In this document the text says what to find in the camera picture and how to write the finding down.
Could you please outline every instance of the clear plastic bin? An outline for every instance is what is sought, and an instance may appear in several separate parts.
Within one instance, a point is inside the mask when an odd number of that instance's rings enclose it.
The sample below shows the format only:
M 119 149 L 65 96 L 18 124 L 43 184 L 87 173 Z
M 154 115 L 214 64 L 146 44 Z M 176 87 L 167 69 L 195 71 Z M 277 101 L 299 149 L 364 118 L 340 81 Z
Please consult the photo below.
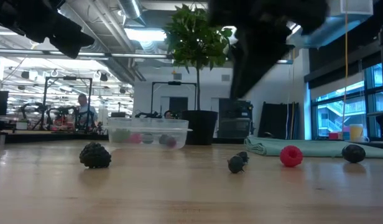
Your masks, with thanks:
M 189 122 L 179 119 L 108 118 L 112 144 L 143 144 L 146 147 L 181 149 Z

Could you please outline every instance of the wooden table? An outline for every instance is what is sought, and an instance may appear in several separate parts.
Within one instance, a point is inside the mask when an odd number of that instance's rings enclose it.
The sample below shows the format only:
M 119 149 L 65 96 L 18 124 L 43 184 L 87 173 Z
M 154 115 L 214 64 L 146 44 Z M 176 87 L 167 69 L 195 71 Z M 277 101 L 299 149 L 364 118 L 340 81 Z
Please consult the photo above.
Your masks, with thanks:
M 85 141 L 6 145 L 0 224 L 383 223 L 383 160 L 306 158 L 282 167 L 250 154 L 243 174 L 226 159 L 241 145 L 171 151 L 116 149 L 109 169 L 85 169 Z

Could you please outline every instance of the yellow cup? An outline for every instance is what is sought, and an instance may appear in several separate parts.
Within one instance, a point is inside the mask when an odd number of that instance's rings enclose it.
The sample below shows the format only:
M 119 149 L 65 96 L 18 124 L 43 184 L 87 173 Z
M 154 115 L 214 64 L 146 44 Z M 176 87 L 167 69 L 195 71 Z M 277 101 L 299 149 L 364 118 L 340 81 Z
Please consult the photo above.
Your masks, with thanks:
M 359 141 L 363 137 L 363 125 L 351 124 L 349 125 L 351 133 L 351 141 Z

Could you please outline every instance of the black plant pot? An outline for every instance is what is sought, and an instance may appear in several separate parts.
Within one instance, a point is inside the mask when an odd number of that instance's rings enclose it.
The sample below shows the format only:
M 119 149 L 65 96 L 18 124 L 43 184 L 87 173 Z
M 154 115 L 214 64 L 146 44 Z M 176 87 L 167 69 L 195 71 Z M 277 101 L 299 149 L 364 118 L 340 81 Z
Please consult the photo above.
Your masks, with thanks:
M 183 111 L 182 119 L 189 121 L 186 144 L 209 146 L 215 131 L 218 113 L 214 111 Z

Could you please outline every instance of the teal mat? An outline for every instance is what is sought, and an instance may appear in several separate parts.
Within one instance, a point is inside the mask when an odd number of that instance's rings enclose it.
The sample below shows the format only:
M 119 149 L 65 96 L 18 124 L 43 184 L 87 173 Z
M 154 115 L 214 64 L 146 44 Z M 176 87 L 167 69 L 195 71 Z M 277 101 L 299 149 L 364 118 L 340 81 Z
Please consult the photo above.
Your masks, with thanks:
M 341 157 L 342 149 L 354 144 L 344 141 L 305 141 L 279 140 L 270 138 L 247 137 L 244 145 L 247 150 L 262 156 L 279 156 L 285 146 L 297 146 L 306 157 Z M 367 158 L 383 158 L 383 149 L 359 145 L 366 151 Z

